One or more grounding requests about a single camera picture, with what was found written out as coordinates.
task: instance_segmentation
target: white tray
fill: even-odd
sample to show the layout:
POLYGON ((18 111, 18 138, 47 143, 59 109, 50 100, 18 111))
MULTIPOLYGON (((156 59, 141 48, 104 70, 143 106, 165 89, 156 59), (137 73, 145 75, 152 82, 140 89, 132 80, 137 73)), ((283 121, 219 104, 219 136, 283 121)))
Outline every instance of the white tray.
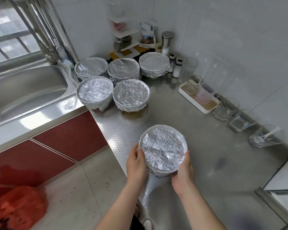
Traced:
POLYGON ((181 89, 181 87, 183 87, 185 84, 187 84, 187 82, 181 84, 179 86, 178 92, 181 93, 189 102, 191 102, 197 109, 199 109, 201 112, 203 112, 204 114, 208 114, 209 112, 211 112, 212 110, 214 110, 217 105, 219 104, 219 100, 215 97, 212 97, 211 100, 216 102, 216 106, 214 108, 212 108, 211 110, 206 110, 205 108, 203 108, 200 104, 198 104, 196 102, 196 100, 194 100, 193 98, 191 98, 185 91, 183 91, 181 89))

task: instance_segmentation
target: foil-covered bowl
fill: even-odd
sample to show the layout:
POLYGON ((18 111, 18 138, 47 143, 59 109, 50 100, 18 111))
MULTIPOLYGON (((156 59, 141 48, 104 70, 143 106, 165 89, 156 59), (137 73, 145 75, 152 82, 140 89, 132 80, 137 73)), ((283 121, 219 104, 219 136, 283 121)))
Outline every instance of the foil-covered bowl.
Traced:
POLYGON ((154 125, 140 138, 148 169, 157 177, 165 177, 176 170, 184 160, 187 142, 184 136, 167 125, 154 125))
POLYGON ((149 87, 137 79, 120 81, 113 90, 113 100, 117 108, 126 112, 142 110, 149 97, 149 87))
POLYGON ((148 52, 140 56, 139 65, 144 76, 157 78, 167 73, 169 58, 160 52, 148 52))
POLYGON ((75 72, 81 80, 89 77, 108 77, 108 62, 100 57, 89 57, 75 65, 75 72))
POLYGON ((108 75, 114 85, 128 79, 139 79, 140 66, 135 59, 115 59, 108 66, 108 75))
POLYGON ((80 82, 76 94, 83 105, 89 109, 103 111, 112 101, 113 83, 106 77, 89 77, 80 82))

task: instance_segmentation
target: stainless steel sink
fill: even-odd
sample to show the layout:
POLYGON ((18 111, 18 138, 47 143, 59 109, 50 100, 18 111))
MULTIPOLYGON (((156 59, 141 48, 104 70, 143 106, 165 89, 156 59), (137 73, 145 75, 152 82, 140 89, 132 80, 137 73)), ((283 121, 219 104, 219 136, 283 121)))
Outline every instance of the stainless steel sink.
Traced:
POLYGON ((75 92, 68 73, 59 65, 0 75, 0 124, 27 114, 75 92))

